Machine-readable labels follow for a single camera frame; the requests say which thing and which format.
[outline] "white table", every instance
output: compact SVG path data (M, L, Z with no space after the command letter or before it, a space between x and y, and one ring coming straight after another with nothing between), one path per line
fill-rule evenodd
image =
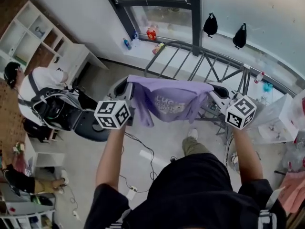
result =
M62 144L63 142L61 141L41 143L38 139L26 135L24 159L30 166L33 176L35 175L36 168L62 166L65 158Z

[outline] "red bottle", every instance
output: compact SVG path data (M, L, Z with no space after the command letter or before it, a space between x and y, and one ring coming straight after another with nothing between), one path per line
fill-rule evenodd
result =
M152 28L148 27L146 34L147 34L149 40L152 40L152 41L157 40L156 31L153 30Z

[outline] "glass window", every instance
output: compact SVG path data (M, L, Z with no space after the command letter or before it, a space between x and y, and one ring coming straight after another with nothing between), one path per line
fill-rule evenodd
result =
M192 11L180 8L136 6L127 9L138 33L152 27L157 36L192 43Z

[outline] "purple t-shirt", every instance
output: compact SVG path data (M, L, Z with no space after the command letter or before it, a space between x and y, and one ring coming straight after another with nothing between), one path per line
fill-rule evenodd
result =
M153 127L149 113L165 122L196 118L208 92L214 88L207 83L145 78L129 75L134 84L132 105L144 126Z

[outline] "bottle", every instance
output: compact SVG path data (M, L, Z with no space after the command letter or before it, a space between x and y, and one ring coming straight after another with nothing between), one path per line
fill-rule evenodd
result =
M154 29L148 27L146 34L147 34L149 40L152 40L152 41L157 40L156 31Z
M137 31L134 31L132 45L135 47L140 45L139 34Z
M137 31L134 31L133 38L134 38L135 40L139 39L139 34L138 34Z
M126 45L126 47L128 48L128 50L130 50L132 47L131 47L131 45L129 44L129 42L128 42L125 38L123 38L123 40L124 40L124 44Z
M256 76L256 78L254 79L254 82L255 82L256 84L258 84L258 83L263 79L264 75L265 75L265 72L259 73L259 74Z

